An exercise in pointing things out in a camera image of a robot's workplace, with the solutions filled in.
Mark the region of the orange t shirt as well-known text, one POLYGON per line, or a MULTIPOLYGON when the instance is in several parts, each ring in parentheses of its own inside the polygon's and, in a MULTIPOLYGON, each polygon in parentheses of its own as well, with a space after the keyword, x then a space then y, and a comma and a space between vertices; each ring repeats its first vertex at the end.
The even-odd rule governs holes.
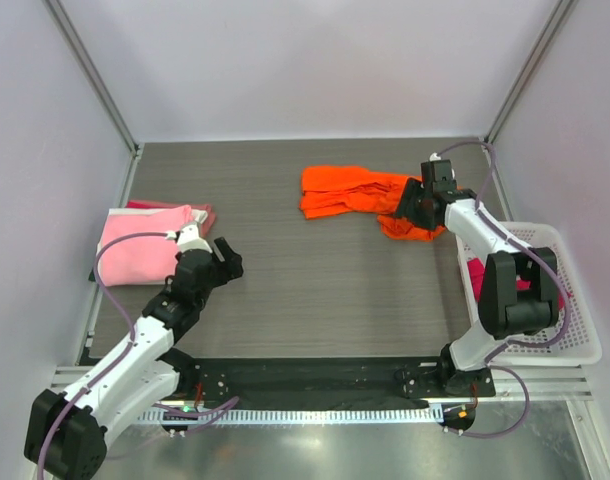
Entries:
POLYGON ((426 230, 394 217, 410 178, 360 166, 309 166, 301 174, 299 208, 308 220, 346 213, 374 214, 381 232, 394 240, 430 242, 445 229, 426 230))

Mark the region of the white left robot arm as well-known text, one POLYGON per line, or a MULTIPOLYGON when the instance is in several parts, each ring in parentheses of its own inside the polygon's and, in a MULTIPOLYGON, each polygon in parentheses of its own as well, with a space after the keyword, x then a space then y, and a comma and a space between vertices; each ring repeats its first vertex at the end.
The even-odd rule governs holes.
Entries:
POLYGON ((191 357, 176 343, 199 321, 212 291, 242 277, 243 260, 223 237, 177 243, 174 273, 126 336, 61 392, 33 401, 24 456, 37 478, 91 479, 114 442, 157 402, 190 397, 198 385, 191 357))

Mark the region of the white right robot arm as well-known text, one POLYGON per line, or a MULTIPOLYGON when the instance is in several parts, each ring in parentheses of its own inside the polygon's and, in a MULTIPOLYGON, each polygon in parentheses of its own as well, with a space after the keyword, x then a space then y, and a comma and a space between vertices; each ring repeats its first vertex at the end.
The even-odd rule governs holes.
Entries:
POLYGON ((518 239, 472 190, 460 189, 450 161, 423 162, 421 178, 407 180, 395 216, 429 231, 445 228, 484 263, 478 319, 439 356, 435 379, 442 392, 469 394, 507 346, 556 326, 559 301, 567 298, 556 254, 518 239))

